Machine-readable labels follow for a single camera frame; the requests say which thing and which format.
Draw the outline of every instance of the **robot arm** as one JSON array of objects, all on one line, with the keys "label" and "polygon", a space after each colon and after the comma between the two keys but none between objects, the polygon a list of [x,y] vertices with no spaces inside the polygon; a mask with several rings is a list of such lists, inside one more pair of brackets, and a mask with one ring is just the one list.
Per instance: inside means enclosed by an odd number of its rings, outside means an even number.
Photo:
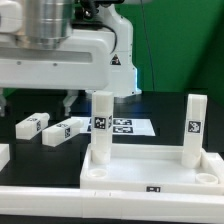
[{"label": "robot arm", "polygon": [[[0,90],[63,89],[71,93],[104,89],[120,98],[139,93],[137,70],[131,57],[133,28],[128,20],[116,13],[113,5],[135,2],[79,1],[83,9],[94,3],[103,24],[111,27],[114,33],[99,27],[72,29],[73,2],[0,1]],[[71,104],[73,96],[70,95],[65,106]],[[0,99],[0,107],[5,105],[3,101]]]}]

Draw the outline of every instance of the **metal cylinder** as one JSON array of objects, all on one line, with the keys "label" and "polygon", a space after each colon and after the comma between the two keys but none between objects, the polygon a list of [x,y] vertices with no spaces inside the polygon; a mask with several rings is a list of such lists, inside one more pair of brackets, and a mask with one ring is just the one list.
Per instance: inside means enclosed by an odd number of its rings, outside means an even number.
[{"label": "metal cylinder", "polygon": [[23,26],[17,45],[28,49],[56,49],[71,35],[73,0],[17,0],[22,5]]}]

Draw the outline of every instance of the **table surface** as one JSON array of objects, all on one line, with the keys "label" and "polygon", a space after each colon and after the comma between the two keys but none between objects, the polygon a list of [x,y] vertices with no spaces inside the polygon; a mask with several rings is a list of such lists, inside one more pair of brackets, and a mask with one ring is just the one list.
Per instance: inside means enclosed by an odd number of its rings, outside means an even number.
[{"label": "table surface", "polygon": [[[0,185],[79,188],[79,176],[90,134],[79,134],[52,148],[41,144],[41,134],[30,141],[16,140],[15,124],[33,113],[50,114],[49,125],[64,117],[65,91],[17,90],[8,97],[8,115],[0,118],[0,143],[10,144],[10,162],[0,172]],[[116,104],[114,117],[151,119],[156,136],[113,136],[114,143],[183,145],[187,96],[182,93],[144,92],[135,102]],[[81,93],[72,116],[91,116],[91,101]],[[224,156],[224,108],[208,98],[203,148]],[[0,223],[145,223],[79,218],[0,216]]]}]

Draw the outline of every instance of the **white rectangular block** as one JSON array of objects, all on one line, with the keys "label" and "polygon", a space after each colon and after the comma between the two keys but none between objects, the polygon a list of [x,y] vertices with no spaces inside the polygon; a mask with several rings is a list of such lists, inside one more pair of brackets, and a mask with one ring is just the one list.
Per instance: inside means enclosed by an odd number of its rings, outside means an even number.
[{"label": "white rectangular block", "polygon": [[111,92],[97,91],[92,98],[92,160],[107,164],[112,145],[114,96]]},{"label": "white rectangular block", "polygon": [[10,160],[9,145],[0,144],[0,171],[9,162],[9,160]]},{"label": "white rectangular block", "polygon": [[113,114],[114,95],[112,92],[97,91],[92,96],[92,115],[108,117]]},{"label": "white rectangular block", "polygon": [[35,113],[16,125],[16,138],[30,140],[48,126],[47,113]]},{"label": "white rectangular block", "polygon": [[206,107],[207,96],[189,94],[182,157],[182,165],[189,168],[200,166]]},{"label": "white rectangular block", "polygon": [[42,132],[42,143],[55,147],[80,133],[83,126],[81,119],[69,118],[53,125]]}]

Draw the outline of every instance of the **cable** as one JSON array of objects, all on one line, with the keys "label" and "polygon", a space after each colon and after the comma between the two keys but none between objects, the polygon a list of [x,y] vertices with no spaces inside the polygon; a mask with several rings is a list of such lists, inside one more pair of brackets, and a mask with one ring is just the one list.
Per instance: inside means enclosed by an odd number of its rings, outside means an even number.
[{"label": "cable", "polygon": [[140,0],[140,2],[141,2],[141,9],[142,9],[142,18],[143,18],[144,32],[145,32],[145,37],[146,37],[146,42],[147,42],[147,49],[148,49],[148,55],[149,55],[149,61],[150,61],[150,68],[151,68],[151,73],[152,73],[152,90],[153,90],[153,92],[155,92],[155,72],[154,72],[154,67],[153,67],[153,60],[152,60],[152,52],[151,52],[150,40],[149,40],[149,35],[147,33],[147,27],[146,27],[145,9],[144,9],[144,5],[143,5],[143,0]]}]

